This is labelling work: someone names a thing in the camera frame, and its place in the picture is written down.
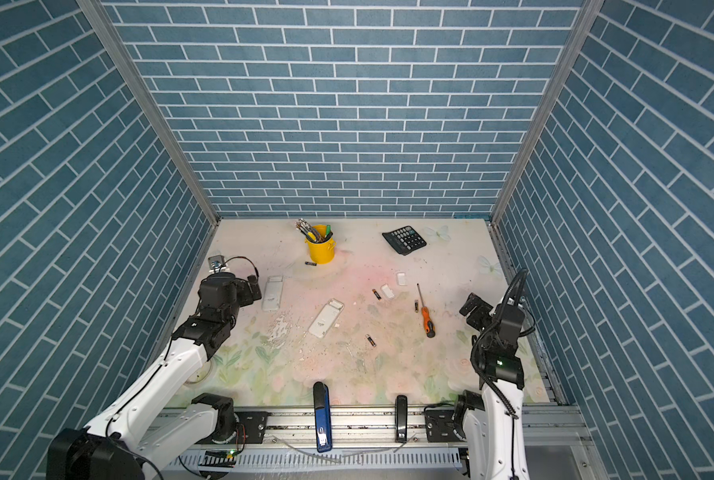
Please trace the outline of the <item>white remote control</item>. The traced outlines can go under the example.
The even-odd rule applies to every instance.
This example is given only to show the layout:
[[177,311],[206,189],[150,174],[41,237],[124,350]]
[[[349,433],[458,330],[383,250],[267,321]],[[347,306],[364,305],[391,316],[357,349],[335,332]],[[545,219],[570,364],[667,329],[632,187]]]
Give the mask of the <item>white remote control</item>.
[[280,309],[283,285],[283,276],[271,276],[268,278],[262,298],[263,311],[272,312]]
[[331,299],[318,313],[310,325],[308,332],[322,339],[329,329],[335,324],[344,309],[344,304],[336,299]]

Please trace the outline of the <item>orange black handled screwdriver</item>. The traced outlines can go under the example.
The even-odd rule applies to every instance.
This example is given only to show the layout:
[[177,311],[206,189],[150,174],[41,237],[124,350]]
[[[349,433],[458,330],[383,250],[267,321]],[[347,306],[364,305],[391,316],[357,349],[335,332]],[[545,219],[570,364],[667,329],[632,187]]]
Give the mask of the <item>orange black handled screwdriver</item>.
[[431,318],[430,310],[425,304],[420,285],[417,285],[417,289],[419,294],[420,311],[423,318],[423,326],[425,329],[426,336],[428,338],[434,338],[436,336],[436,330],[434,322]]

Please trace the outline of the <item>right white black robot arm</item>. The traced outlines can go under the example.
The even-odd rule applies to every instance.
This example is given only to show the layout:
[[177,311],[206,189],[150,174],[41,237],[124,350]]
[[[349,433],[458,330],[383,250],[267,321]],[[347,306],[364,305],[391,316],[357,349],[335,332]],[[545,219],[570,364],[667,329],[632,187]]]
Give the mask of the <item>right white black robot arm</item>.
[[525,374],[517,356],[525,313],[506,296],[492,306],[471,293],[460,309],[477,330],[470,363],[479,378],[477,392],[466,390],[454,412],[467,443],[472,479],[528,479],[523,433]]

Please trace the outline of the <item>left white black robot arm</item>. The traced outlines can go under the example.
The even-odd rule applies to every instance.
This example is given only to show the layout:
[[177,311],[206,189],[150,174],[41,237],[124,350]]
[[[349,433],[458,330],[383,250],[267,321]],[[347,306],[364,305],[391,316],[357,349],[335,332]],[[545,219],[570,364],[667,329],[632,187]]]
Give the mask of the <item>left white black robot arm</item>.
[[182,385],[231,336],[239,311],[261,300],[258,276],[218,271],[200,283],[198,306],[164,352],[117,400],[80,429],[65,429],[47,454],[49,479],[156,479],[200,440],[240,442],[244,429],[230,397],[203,393],[165,426],[152,423]]

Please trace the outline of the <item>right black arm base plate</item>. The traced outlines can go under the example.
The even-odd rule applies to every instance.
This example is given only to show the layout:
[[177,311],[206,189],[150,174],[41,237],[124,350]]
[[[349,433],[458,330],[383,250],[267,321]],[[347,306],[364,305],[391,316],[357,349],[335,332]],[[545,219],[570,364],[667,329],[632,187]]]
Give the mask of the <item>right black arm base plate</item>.
[[452,405],[429,405],[423,409],[427,441],[430,443],[466,442],[464,416],[478,414],[484,421],[488,413],[482,408],[466,408],[456,413]]

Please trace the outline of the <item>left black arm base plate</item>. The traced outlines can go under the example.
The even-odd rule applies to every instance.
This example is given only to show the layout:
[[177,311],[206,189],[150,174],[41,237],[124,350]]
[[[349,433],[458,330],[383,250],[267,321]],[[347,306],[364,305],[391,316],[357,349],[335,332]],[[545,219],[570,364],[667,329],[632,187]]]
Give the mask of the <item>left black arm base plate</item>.
[[264,442],[267,424],[270,417],[268,411],[239,411],[235,413],[235,432],[226,442],[218,442],[206,437],[197,445],[236,446],[260,445]]

